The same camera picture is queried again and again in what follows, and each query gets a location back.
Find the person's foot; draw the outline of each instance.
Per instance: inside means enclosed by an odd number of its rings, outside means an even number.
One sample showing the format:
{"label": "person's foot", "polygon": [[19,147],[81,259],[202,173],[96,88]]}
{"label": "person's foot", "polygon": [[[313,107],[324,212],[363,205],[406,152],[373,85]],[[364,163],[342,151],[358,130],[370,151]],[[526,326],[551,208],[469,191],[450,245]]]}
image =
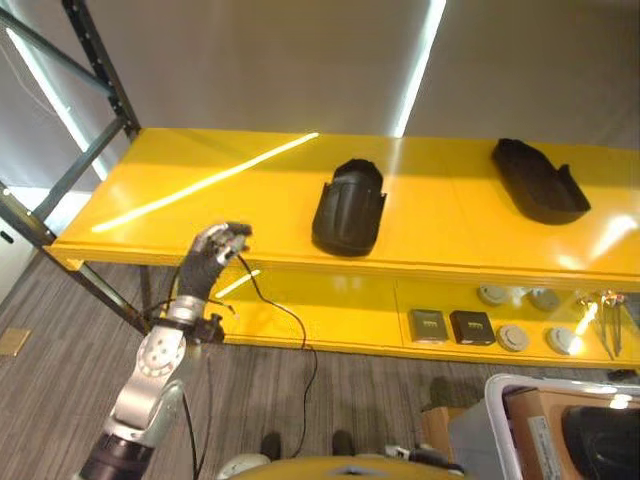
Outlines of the person's foot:
{"label": "person's foot", "polygon": [[260,453],[272,462],[282,458],[282,440],[278,432],[267,433],[260,443]]}
{"label": "person's foot", "polygon": [[353,437],[344,430],[336,430],[334,432],[331,438],[331,449],[334,456],[353,456],[356,454]]}

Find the carpeted floor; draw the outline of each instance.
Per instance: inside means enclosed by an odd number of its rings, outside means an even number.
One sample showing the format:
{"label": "carpeted floor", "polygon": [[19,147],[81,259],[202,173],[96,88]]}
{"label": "carpeted floor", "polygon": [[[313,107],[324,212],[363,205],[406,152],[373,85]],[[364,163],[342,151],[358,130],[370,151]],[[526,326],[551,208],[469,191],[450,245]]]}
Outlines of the carpeted floor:
{"label": "carpeted floor", "polygon": [[[139,304],[138,270],[96,270]],[[172,270],[152,269],[154,292],[164,295]],[[35,259],[0,307],[0,332],[30,328],[17,358],[0,357],[0,478],[70,478],[83,464],[116,395],[133,367],[141,336],[51,261]],[[302,427],[302,395],[312,359],[308,352],[207,347],[213,367],[213,429],[202,479],[222,462],[256,451],[279,431],[284,454]],[[420,411],[429,405],[469,406],[499,372],[606,380],[593,369],[524,368],[390,357],[318,353],[318,377],[308,403],[302,455],[330,452],[338,428],[354,435],[359,451],[421,441]],[[188,396],[202,445],[207,418],[205,362],[194,371]],[[182,413],[154,457],[146,478],[188,479],[191,454]]]}

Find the yellow table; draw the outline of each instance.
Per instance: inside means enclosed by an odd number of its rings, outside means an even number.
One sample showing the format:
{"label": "yellow table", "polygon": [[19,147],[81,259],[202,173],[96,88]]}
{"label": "yellow table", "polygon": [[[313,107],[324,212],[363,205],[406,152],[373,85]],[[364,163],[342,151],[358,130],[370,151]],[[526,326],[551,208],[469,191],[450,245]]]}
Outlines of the yellow table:
{"label": "yellow table", "polygon": [[[248,259],[263,271],[261,285],[301,314],[318,348],[637,366],[640,347],[626,316],[625,348],[616,361],[608,360],[596,337],[585,340],[583,356],[563,357],[546,347],[542,336],[552,324],[576,324],[581,312],[574,308],[575,298],[565,305],[571,313],[542,318],[528,307],[492,311],[479,304],[475,288],[544,285],[565,299],[576,289],[640,290],[638,152],[533,144],[556,166],[571,166],[592,204],[576,222],[547,226],[517,211],[490,160],[494,145],[492,140],[147,129],[50,252],[68,268],[87,260],[178,265],[193,236],[207,225],[242,221],[254,227]],[[311,243],[322,185],[351,158],[375,162],[388,194],[378,241],[359,259],[333,257]],[[238,275],[230,269],[219,285]],[[225,321],[229,341],[299,342],[295,325],[256,303],[250,285],[229,299],[241,312],[240,321]],[[495,326],[510,321],[526,327],[532,345],[514,355],[497,345],[413,344],[406,312],[419,307],[488,311]]]}

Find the white plastic bin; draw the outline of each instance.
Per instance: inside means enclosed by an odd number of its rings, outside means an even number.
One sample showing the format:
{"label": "white plastic bin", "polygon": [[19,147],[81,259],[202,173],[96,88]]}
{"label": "white plastic bin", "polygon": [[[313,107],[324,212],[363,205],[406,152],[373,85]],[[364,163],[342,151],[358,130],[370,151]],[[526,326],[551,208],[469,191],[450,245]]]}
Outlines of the white plastic bin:
{"label": "white plastic bin", "polygon": [[601,394],[611,397],[621,393],[640,397],[640,386],[579,382],[522,375],[498,374],[487,380],[484,400],[453,419],[449,437],[455,461],[480,480],[522,479],[503,396],[522,388],[545,388]]}

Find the robotic hand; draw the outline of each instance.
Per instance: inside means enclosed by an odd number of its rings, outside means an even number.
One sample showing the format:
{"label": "robotic hand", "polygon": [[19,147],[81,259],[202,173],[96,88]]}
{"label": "robotic hand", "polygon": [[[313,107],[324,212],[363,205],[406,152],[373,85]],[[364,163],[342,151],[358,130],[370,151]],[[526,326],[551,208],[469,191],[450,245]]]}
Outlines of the robotic hand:
{"label": "robotic hand", "polygon": [[198,326],[209,292],[229,261],[245,250],[251,227],[213,225],[196,236],[165,318],[143,339],[136,366],[76,480],[136,480],[169,430],[191,364],[199,358]]}

